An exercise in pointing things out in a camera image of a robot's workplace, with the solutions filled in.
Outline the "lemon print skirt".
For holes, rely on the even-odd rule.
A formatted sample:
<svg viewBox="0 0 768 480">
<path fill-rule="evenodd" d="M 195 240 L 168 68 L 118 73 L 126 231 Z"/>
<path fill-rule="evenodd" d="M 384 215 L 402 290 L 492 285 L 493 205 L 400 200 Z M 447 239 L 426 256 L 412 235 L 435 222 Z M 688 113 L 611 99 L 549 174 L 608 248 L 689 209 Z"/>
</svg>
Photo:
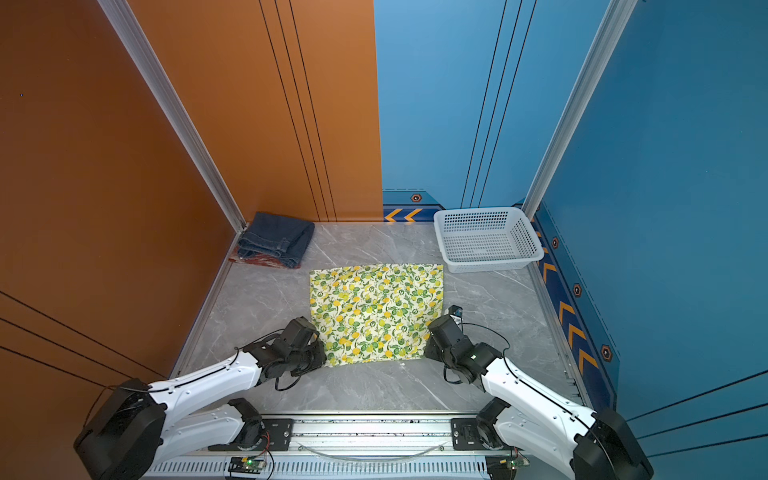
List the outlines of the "lemon print skirt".
<svg viewBox="0 0 768 480">
<path fill-rule="evenodd" d="M 443 311 L 441 264 L 313 270 L 309 286 L 328 367 L 420 359 L 428 324 Z"/>
</svg>

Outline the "red plaid skirt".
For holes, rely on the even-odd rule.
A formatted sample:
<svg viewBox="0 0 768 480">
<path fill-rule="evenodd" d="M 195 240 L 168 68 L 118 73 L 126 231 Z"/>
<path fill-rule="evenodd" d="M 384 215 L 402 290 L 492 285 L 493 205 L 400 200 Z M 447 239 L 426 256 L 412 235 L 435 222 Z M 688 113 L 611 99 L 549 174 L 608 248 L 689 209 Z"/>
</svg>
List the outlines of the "red plaid skirt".
<svg viewBox="0 0 768 480">
<path fill-rule="evenodd" d="M 269 268 L 284 267 L 284 265 L 281 263 L 279 259 L 263 253 L 256 254 L 255 256 L 249 257 L 249 258 L 243 258 L 239 256 L 237 253 L 233 253 L 228 257 L 228 260 L 233 263 L 252 265 L 252 266 L 264 266 Z"/>
</svg>

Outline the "white plastic laundry basket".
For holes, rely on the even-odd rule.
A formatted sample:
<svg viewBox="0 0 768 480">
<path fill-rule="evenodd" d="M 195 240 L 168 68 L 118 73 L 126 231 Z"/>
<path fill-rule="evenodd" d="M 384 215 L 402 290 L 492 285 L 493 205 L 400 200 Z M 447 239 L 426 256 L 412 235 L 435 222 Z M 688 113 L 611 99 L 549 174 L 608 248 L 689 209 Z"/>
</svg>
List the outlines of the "white plastic laundry basket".
<svg viewBox="0 0 768 480">
<path fill-rule="evenodd" d="M 517 207 L 441 210 L 433 225 L 451 273 L 518 270 L 543 259 L 531 221 Z"/>
</svg>

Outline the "dark blue denim skirt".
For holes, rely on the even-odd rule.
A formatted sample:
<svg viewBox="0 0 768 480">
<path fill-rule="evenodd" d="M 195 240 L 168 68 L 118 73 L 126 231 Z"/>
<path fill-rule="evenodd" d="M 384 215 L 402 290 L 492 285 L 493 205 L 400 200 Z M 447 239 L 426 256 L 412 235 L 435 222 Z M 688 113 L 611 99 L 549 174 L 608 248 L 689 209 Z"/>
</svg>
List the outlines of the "dark blue denim skirt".
<svg viewBox="0 0 768 480">
<path fill-rule="evenodd" d="M 314 231 L 311 221 L 257 212 L 238 240 L 237 255 L 243 260 L 267 256 L 283 267 L 295 269 L 300 266 Z"/>
</svg>

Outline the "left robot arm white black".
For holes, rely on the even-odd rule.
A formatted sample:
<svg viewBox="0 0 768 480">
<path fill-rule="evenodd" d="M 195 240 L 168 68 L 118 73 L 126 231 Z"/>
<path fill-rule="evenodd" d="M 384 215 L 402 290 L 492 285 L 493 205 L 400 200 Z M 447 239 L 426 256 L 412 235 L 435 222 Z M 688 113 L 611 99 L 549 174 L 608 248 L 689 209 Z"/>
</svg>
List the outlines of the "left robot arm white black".
<svg viewBox="0 0 768 480">
<path fill-rule="evenodd" d="M 284 374 L 300 379 L 325 361 L 317 328 L 295 318 L 190 374 L 107 387 L 109 397 L 92 407 L 74 450 L 93 479 L 139 479 L 155 465 L 209 447 L 264 450 L 263 418 L 242 393 Z"/>
</svg>

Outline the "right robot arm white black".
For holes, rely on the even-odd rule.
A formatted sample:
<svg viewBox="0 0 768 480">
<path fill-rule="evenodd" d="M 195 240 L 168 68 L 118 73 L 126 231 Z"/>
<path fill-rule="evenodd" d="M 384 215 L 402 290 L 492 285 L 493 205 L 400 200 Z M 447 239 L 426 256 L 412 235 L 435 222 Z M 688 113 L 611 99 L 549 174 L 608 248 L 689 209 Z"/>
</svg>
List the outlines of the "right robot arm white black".
<svg viewBox="0 0 768 480">
<path fill-rule="evenodd" d="M 492 400 L 476 416 L 492 449 L 516 447 L 569 479 L 651 479 L 653 466 L 615 410 L 575 404 L 525 374 L 494 347 L 474 343 L 452 315 L 428 324 L 425 356 Z"/>
</svg>

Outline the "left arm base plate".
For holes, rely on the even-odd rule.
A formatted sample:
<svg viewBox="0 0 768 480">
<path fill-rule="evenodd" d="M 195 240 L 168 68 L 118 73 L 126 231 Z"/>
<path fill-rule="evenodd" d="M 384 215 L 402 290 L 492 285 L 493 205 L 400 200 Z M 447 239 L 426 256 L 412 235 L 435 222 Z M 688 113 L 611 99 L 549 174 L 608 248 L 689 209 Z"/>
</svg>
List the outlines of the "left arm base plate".
<svg viewBox="0 0 768 480">
<path fill-rule="evenodd" d="M 267 418 L 246 422 L 234 440 L 227 444 L 215 444 L 208 451 L 241 451 L 260 453 L 266 450 L 287 451 L 293 432 L 292 419 Z"/>
</svg>

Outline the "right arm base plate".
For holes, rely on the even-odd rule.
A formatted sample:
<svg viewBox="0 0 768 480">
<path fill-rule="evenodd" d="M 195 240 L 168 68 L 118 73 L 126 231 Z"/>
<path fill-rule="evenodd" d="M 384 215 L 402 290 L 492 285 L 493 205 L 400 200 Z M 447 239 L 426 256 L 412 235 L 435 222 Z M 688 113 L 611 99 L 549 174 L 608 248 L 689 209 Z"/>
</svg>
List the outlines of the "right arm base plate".
<svg viewBox="0 0 768 480">
<path fill-rule="evenodd" d="M 450 427 L 456 451 L 523 452 L 523 449 L 505 443 L 494 427 L 487 422 L 479 422 L 475 417 L 453 418 Z"/>
</svg>

